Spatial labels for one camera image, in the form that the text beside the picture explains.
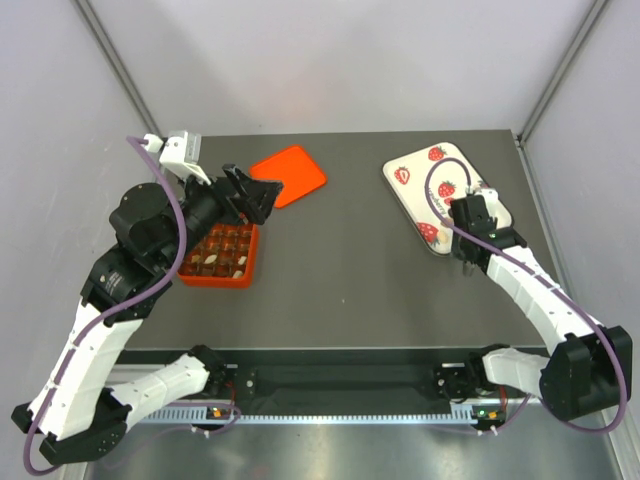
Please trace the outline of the orange box lid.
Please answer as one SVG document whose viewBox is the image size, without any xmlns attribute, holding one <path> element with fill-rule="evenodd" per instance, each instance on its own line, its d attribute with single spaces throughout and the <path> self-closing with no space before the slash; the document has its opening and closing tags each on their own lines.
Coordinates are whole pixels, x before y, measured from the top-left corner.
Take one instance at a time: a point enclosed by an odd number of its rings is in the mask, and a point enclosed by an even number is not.
<svg viewBox="0 0 640 480">
<path fill-rule="evenodd" d="M 282 209 L 327 183 L 327 175 L 300 145 L 292 145 L 249 168 L 255 179 L 280 181 L 283 189 L 275 207 Z"/>
</svg>

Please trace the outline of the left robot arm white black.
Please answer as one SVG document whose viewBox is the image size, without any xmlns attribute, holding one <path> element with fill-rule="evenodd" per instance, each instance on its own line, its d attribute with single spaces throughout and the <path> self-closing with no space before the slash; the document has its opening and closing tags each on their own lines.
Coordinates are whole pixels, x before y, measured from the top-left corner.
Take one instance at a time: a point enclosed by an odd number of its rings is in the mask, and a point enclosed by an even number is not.
<svg viewBox="0 0 640 480">
<path fill-rule="evenodd" d="M 232 164 L 223 171 L 206 182 L 184 180 L 182 200 L 165 181 L 136 185 L 111 213 L 116 243 L 89 273 L 65 350 L 43 390 L 11 415 L 27 436 L 42 435 L 40 453 L 52 467 L 99 460 L 148 415 L 226 387 L 223 360 L 204 345 L 138 380 L 106 384 L 184 257 L 217 224 L 263 224 L 283 189 Z"/>
</svg>

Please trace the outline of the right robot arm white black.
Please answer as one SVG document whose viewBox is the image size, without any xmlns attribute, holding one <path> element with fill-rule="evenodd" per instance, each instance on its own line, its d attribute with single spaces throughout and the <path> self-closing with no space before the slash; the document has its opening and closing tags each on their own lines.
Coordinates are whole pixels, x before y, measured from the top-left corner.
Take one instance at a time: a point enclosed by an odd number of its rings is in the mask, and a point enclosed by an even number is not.
<svg viewBox="0 0 640 480">
<path fill-rule="evenodd" d="M 482 195 L 451 204 L 452 251 L 478 267 L 518 306 L 541 336 L 548 354 L 491 346 L 469 367 L 466 380 L 487 396 L 501 385 L 537 397 L 563 422 L 626 409 L 631 398 L 633 342 L 621 327 L 602 326 L 577 306 L 536 261 L 512 227 L 500 228 Z"/>
</svg>

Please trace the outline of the metal tweezers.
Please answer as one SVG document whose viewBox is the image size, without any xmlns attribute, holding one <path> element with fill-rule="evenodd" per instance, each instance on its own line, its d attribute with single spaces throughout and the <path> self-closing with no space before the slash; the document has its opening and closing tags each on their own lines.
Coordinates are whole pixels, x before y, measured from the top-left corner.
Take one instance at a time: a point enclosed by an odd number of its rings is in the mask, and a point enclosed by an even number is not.
<svg viewBox="0 0 640 480">
<path fill-rule="evenodd" d="M 475 267 L 476 265 L 470 262 L 464 262 L 463 263 L 463 275 L 465 277 L 471 277 L 473 275 L 473 273 L 475 272 Z"/>
</svg>

